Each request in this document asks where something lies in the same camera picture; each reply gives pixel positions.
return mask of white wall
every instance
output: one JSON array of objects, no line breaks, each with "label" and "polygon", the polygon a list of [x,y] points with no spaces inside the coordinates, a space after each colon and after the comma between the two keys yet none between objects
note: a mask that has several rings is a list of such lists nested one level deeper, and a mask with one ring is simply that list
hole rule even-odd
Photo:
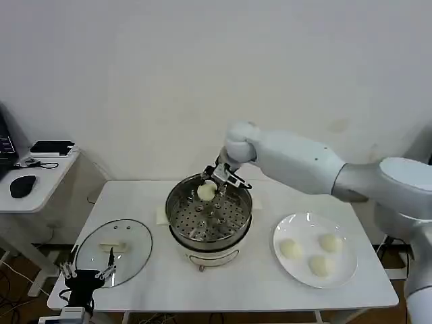
[{"label": "white wall", "polygon": [[[181,178],[248,119],[352,162],[432,118],[430,1],[0,0],[0,100],[118,179]],[[248,176],[259,177],[251,172]]]}]

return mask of stainless steel steamer basket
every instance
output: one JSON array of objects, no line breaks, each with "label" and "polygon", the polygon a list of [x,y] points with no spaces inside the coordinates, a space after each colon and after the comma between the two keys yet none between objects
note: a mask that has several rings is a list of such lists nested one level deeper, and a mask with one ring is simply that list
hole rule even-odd
[{"label": "stainless steel steamer basket", "polygon": [[174,238],[197,252],[218,252],[237,244],[252,221],[252,197],[247,189],[228,185],[225,196],[199,199],[200,174],[178,183],[169,193],[165,212]]}]

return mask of white plate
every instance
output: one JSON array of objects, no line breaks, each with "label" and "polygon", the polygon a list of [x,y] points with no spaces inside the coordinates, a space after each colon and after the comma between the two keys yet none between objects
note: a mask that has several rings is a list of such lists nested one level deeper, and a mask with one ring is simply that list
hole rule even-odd
[{"label": "white plate", "polygon": [[[329,253],[319,245],[322,234],[339,236],[344,245],[342,251]],[[287,259],[280,250],[280,242],[291,238],[302,246],[303,257],[300,260]],[[294,278],[316,288],[336,288],[347,283],[357,270],[357,255],[350,245],[343,229],[333,221],[315,213],[296,213],[284,218],[275,228],[273,247],[276,257]],[[335,271],[328,277],[318,277],[309,268],[308,260],[313,255],[323,255],[333,260]]]}]

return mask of table leg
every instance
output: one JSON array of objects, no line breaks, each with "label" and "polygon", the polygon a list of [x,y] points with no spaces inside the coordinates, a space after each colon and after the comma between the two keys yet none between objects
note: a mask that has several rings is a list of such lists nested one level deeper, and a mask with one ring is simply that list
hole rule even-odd
[{"label": "table leg", "polygon": [[121,320],[121,324],[128,324],[129,323],[129,315],[130,315],[130,312],[124,312],[123,319]]},{"label": "table leg", "polygon": [[[52,262],[57,260],[57,257],[59,256],[60,251],[51,251],[48,254],[48,259]],[[48,278],[56,278],[59,276],[59,272],[56,273],[46,273],[45,270],[40,270],[36,278],[34,279],[34,283],[28,290],[27,296],[29,297],[37,297],[39,296],[39,293],[41,292],[41,288],[43,284],[46,282]]]},{"label": "table leg", "polygon": [[45,255],[26,240],[25,235],[16,235],[11,231],[2,231],[1,237],[49,275],[59,274],[59,269]]},{"label": "table leg", "polygon": [[339,310],[330,320],[331,324],[346,324],[366,312],[368,308]]}]

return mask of robotic hand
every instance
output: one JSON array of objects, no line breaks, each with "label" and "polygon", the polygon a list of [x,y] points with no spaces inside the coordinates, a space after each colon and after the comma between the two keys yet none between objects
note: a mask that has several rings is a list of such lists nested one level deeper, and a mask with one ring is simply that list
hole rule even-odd
[{"label": "robotic hand", "polygon": [[232,125],[216,167],[205,175],[219,185],[251,188],[235,171],[252,163],[268,177],[305,194],[330,194],[345,202],[376,202],[379,227],[410,242],[415,263],[405,295],[412,322],[432,318],[432,166],[403,158],[355,165],[328,146],[286,131],[262,131],[247,122]]},{"label": "robotic hand", "polygon": [[[59,316],[41,317],[39,324],[88,324],[95,309],[93,292],[102,288],[115,273],[113,248],[109,251],[108,267],[104,271],[75,269],[73,262],[76,249],[77,246],[70,253],[69,260],[60,265],[67,289],[62,290],[59,297],[67,301],[67,306]],[[66,292],[70,292],[69,298],[63,296]]]}]

